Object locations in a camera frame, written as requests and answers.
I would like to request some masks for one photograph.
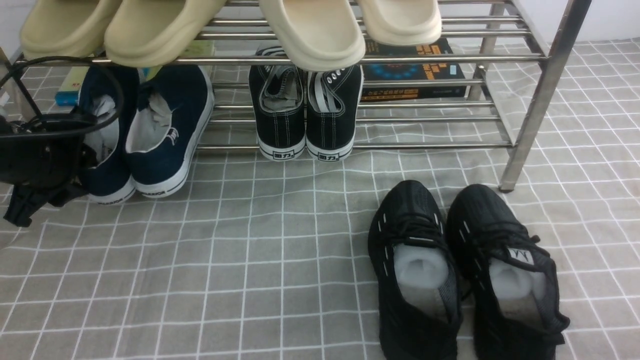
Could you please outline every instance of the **black cable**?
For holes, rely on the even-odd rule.
[[[122,110],[124,108],[124,93],[122,92],[122,87],[120,86],[120,83],[116,80],[113,74],[107,70],[107,68],[92,62],[91,58],[75,58],[72,56],[46,56],[43,58],[37,58],[37,59],[21,62],[13,65],[9,69],[8,73],[2,78],[2,80],[0,80],[0,87],[2,87],[9,79],[13,78],[17,74],[20,74],[20,72],[27,67],[30,67],[36,64],[41,64],[41,63],[49,63],[53,61],[71,61],[74,63],[85,63],[89,67],[95,67],[96,69],[100,70],[110,80],[110,82],[114,84],[116,89],[116,99],[115,99],[116,108],[115,108],[114,114],[112,114],[112,116],[110,116],[107,120],[99,124],[95,124],[93,126],[85,127],[82,129],[53,131],[50,133],[44,131],[39,133],[22,132],[22,133],[13,133],[13,134],[0,134],[0,142],[43,140],[43,139],[52,140],[52,139],[81,136],[88,133],[92,133],[94,131],[98,131],[100,129],[103,129],[109,126],[122,113]],[[93,114],[81,115],[78,113],[68,113],[68,114],[55,113],[55,114],[47,114],[47,115],[36,115],[36,117],[34,117],[33,119],[30,119],[27,123],[24,124],[24,126],[22,126],[22,131],[28,131],[34,128],[38,124],[46,124],[47,121],[79,122],[82,124],[92,124],[94,120],[95,120],[95,116]]]

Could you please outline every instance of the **shoe stuffing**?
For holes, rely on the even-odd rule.
[[[98,118],[98,124],[108,120],[115,111],[116,104],[110,96],[102,95],[93,100],[91,113]],[[120,125],[119,120],[116,119],[105,128],[85,135],[84,143],[95,151],[98,165],[105,162],[116,148],[119,134]]]
[[[148,106],[136,114],[132,125],[131,152],[150,151],[155,149],[166,137],[171,128],[173,111],[166,100],[157,92],[148,98]]]

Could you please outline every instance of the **black sneaker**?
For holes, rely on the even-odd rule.
[[[307,148],[315,159],[340,161],[351,153],[363,83],[358,65],[309,73]]]
[[[284,55],[281,47],[260,49],[258,56]],[[302,78],[295,66],[252,66],[249,89],[260,151],[269,160],[297,158],[305,149]]]
[[[476,300],[478,359],[553,360],[564,343],[556,264],[539,240],[484,185],[451,205],[447,241]]]
[[[417,181],[403,181],[391,189],[373,219],[369,257],[378,277],[380,343],[387,359],[456,359],[461,296],[442,228],[438,204]],[[400,246],[434,249],[442,255],[445,272],[439,275],[444,281],[432,290],[420,289],[420,298],[429,299],[428,304],[403,296],[408,287],[398,283],[394,261]]]

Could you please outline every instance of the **book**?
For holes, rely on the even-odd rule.
[[[389,46],[373,40],[367,41],[367,55],[373,56],[425,56],[432,54],[452,54],[453,51],[445,38],[431,45]],[[465,79],[458,63],[420,63],[420,64],[372,64],[364,65],[364,77],[369,81],[406,81]],[[467,86],[411,86],[365,88],[361,102],[429,99],[440,97],[464,97]]]

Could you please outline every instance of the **cream slipper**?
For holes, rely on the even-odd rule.
[[[125,0],[107,28],[107,57],[129,67],[175,60],[227,0]]]
[[[309,71],[343,69],[365,54],[348,0],[259,0],[260,9],[293,64]]]
[[[27,59],[91,55],[121,0],[38,0],[20,31]]]
[[[438,0],[357,0],[367,32],[381,44],[432,44],[442,34]]]

